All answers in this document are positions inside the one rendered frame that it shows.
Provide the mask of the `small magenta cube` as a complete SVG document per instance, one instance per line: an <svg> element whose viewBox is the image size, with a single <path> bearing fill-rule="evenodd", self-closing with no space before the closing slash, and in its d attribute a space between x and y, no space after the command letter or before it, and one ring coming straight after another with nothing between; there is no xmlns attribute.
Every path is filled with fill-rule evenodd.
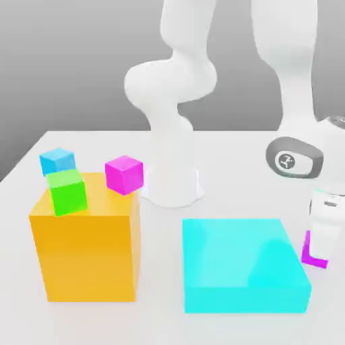
<svg viewBox="0 0 345 345"><path fill-rule="evenodd" d="M144 165L129 156L120 156L105 164L106 186L128 195L144 185Z"/></svg>
<svg viewBox="0 0 345 345"><path fill-rule="evenodd" d="M328 260L312 257L309 253L309 248L310 248L310 231L307 230L305 233L305 240L303 243L301 262L308 265L312 265L317 268L326 269L328 265Z"/></svg>

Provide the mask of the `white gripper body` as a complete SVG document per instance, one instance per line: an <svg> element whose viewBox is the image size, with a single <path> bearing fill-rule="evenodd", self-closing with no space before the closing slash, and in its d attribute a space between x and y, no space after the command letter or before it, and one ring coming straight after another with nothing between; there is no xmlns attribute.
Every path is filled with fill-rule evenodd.
<svg viewBox="0 0 345 345"><path fill-rule="evenodd" d="M345 193L314 190L309 204L309 230L316 224L345 230Z"/></svg>

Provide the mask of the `small blue cube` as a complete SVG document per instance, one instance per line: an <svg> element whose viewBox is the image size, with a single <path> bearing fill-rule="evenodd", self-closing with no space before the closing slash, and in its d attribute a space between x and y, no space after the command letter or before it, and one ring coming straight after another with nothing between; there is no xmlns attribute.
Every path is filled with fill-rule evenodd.
<svg viewBox="0 0 345 345"><path fill-rule="evenodd" d="M43 176L64 170L75 169L74 153L62 148L55 148L39 156Z"/></svg>

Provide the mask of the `small green cube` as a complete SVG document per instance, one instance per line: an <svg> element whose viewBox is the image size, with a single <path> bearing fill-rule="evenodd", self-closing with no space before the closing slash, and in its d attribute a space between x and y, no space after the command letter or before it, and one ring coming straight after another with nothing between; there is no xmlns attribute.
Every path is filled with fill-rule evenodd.
<svg viewBox="0 0 345 345"><path fill-rule="evenodd" d="M88 209L86 187L78 169L54 172L46 179L56 216Z"/></svg>

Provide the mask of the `large orange box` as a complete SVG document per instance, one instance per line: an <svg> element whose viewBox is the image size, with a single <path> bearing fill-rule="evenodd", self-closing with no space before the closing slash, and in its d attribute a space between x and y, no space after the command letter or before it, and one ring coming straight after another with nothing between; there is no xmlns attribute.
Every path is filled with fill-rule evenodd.
<svg viewBox="0 0 345 345"><path fill-rule="evenodd" d="M141 259L139 194L106 187L85 172L88 209L56 216L44 191L29 214L50 302L133 302Z"/></svg>

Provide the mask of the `large cyan box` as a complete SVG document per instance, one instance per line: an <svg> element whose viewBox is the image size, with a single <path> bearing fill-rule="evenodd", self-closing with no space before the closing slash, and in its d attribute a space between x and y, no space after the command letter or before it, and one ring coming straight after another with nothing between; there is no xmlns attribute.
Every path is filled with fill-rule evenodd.
<svg viewBox="0 0 345 345"><path fill-rule="evenodd" d="M279 219L184 219L186 313L304 313L311 283Z"/></svg>

